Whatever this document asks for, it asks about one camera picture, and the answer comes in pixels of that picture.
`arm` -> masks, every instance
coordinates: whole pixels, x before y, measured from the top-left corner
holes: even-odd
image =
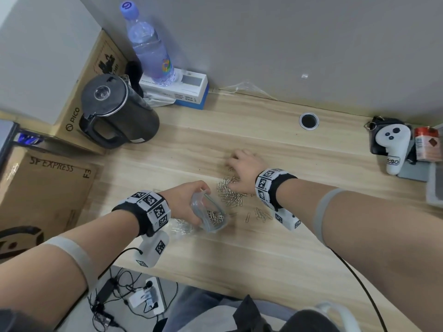
[[[203,181],[186,183],[160,194],[172,217],[199,224],[191,208],[194,192],[209,189]],[[97,277],[139,233],[136,217],[117,210],[62,234],[82,247],[91,258]],[[87,284],[74,260],[52,245],[34,247],[0,265],[0,308],[12,308],[55,326],[86,290]]]
[[[240,176],[229,187],[255,194],[267,164],[248,150],[228,160]],[[276,191],[279,204],[313,231],[318,202],[333,186],[289,179]],[[443,323],[443,222],[427,213],[361,193],[341,192],[326,209],[323,238],[423,331]]]

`desk surface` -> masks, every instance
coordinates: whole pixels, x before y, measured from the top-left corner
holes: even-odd
[[[389,176],[384,158],[370,154],[367,117],[287,104],[248,95],[209,94],[204,111],[185,107],[156,108],[162,122],[150,142],[127,145],[103,159],[82,221],[105,214],[138,189],[163,190],[203,179],[215,191],[230,173],[224,160],[234,148],[260,154],[272,167],[299,178],[399,201],[426,212],[421,182]],[[299,126],[299,116],[314,112],[316,130]],[[363,331],[381,331],[363,289],[344,265],[307,228],[285,230],[275,220],[263,223],[255,197],[244,198],[234,221],[216,234],[199,232],[171,243],[156,267],[139,266],[132,253],[116,264],[206,290],[273,301],[292,308],[322,300],[346,305]],[[251,220],[245,223],[248,212]],[[130,246],[138,246],[140,239]],[[418,331],[368,281],[391,332]]]

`white motion tracker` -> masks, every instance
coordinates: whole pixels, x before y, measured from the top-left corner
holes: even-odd
[[[381,128],[375,135],[375,141],[386,148],[388,162],[386,171],[390,175],[400,173],[407,155],[407,146],[411,139],[411,130],[402,124],[392,124]]]

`kettle handle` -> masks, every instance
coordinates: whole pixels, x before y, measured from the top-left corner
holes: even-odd
[[[98,121],[97,116],[93,116],[91,120],[88,120],[85,126],[85,132],[86,135],[88,135],[91,139],[93,139],[96,143],[101,145],[103,148],[106,149],[115,149],[119,146],[125,144],[126,142],[129,142],[129,139],[126,137],[125,134],[121,132],[120,129],[118,129],[116,126],[114,126],[111,122],[107,121],[106,119],[103,119],[103,122],[106,122],[108,125],[110,125],[114,132],[117,134],[114,137],[111,137],[110,139],[107,139],[97,133],[97,131],[94,129],[96,122]]]

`black kettle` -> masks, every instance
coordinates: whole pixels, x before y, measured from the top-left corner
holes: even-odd
[[[114,74],[102,74],[87,83],[81,105],[80,129],[107,149],[147,142],[159,130],[157,113]]]

